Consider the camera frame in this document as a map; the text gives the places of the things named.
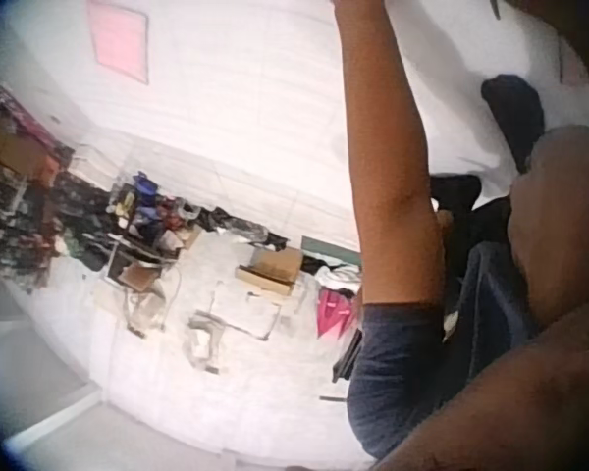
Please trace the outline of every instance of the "white ceiling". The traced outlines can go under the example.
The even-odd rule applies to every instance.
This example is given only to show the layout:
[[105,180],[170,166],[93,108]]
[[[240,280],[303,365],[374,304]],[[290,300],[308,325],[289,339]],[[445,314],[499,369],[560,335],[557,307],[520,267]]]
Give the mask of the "white ceiling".
[[[329,0],[113,3],[148,15],[149,85],[96,64],[85,0],[14,1],[4,19],[99,127],[350,210],[340,43]],[[489,2],[389,0],[431,171],[481,173],[486,197],[506,192],[514,169],[480,97],[483,79],[521,75],[538,89],[549,127],[589,124],[589,86],[559,84],[554,33],[500,3],[498,22]]]

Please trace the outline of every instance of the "person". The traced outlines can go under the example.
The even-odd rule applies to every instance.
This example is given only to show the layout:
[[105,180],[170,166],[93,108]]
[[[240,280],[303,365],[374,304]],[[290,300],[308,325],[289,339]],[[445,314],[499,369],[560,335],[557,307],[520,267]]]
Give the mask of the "person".
[[[533,14],[539,3],[556,8],[510,3]],[[380,469],[567,469],[582,449],[571,430],[589,441],[589,420],[576,415],[589,419],[589,129],[548,131],[534,145],[511,189],[509,243],[472,248],[443,342],[446,247],[386,6],[334,4],[363,268],[363,340],[348,393],[356,436],[375,458],[388,456]],[[568,34],[578,2],[557,4],[544,18]],[[589,46],[587,33],[576,29],[572,45]]]

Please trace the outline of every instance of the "blue t-shirt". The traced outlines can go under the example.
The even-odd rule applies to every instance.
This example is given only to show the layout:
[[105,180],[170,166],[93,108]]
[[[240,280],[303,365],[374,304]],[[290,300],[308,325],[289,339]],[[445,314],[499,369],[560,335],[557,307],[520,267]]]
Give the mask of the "blue t-shirt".
[[445,343],[442,308],[368,304],[362,330],[348,416],[364,450],[378,459],[485,367],[538,333],[508,248],[489,242],[469,254],[457,324]]

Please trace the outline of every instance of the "tile floor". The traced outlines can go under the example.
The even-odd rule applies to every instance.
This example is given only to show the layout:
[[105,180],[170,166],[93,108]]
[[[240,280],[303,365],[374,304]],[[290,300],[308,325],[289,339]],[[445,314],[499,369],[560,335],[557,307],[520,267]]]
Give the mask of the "tile floor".
[[[105,282],[99,275],[69,258],[53,262],[48,288],[32,296],[16,292],[16,300],[50,333],[51,346],[59,343],[68,352],[64,359],[78,363],[103,388],[106,400],[161,432],[266,465],[362,465],[369,458],[350,430],[345,405],[319,400],[345,397],[348,384],[331,383],[345,340],[336,332],[317,338],[318,286],[312,277],[299,277],[268,341],[225,331],[218,376],[193,369],[184,356],[186,322],[194,310],[208,311],[211,305],[214,314],[227,317],[240,309],[212,302],[212,296],[249,291],[233,273],[248,263],[252,250],[226,236],[201,234],[182,252],[179,271],[162,279],[170,300],[181,274],[166,331],[150,331],[145,340],[124,328],[119,306],[100,294]],[[226,292],[217,289],[222,283]]]

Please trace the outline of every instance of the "sleeve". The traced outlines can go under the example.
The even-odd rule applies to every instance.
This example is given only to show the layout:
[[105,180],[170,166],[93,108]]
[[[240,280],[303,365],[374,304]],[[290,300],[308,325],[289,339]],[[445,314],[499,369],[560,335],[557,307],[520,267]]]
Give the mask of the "sleeve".
[[364,306],[363,338],[348,392],[348,418],[364,450],[381,459],[437,407],[443,357],[440,308]]

